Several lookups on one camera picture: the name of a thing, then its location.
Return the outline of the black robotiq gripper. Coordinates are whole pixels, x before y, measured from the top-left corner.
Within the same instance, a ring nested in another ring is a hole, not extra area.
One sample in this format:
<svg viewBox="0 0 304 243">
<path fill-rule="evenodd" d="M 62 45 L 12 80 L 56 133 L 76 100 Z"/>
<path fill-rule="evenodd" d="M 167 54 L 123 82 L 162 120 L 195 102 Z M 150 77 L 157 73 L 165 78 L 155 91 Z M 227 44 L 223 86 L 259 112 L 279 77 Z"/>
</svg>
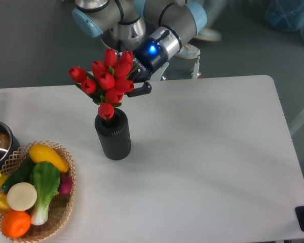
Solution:
<svg viewBox="0 0 304 243">
<path fill-rule="evenodd" d="M 166 49 L 159 45 L 154 38 L 148 38 L 133 51 L 133 61 L 138 63 L 140 73 L 134 74 L 135 83 L 143 83 L 139 88 L 127 92 L 129 98 L 150 94 L 152 86 L 147 80 L 168 60 Z"/>
</svg>

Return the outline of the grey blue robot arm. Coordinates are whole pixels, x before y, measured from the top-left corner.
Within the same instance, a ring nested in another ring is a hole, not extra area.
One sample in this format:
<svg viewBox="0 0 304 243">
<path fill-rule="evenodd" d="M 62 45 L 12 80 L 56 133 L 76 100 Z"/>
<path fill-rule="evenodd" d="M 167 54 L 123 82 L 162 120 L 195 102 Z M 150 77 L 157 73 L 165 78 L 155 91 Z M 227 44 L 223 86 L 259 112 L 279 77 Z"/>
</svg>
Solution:
<svg viewBox="0 0 304 243">
<path fill-rule="evenodd" d="M 148 81 L 161 80 L 169 60 L 207 23 L 204 8 L 189 1 L 76 1 L 72 16 L 106 47 L 133 52 L 138 69 L 130 79 L 143 85 L 128 97 L 149 94 Z"/>
</svg>

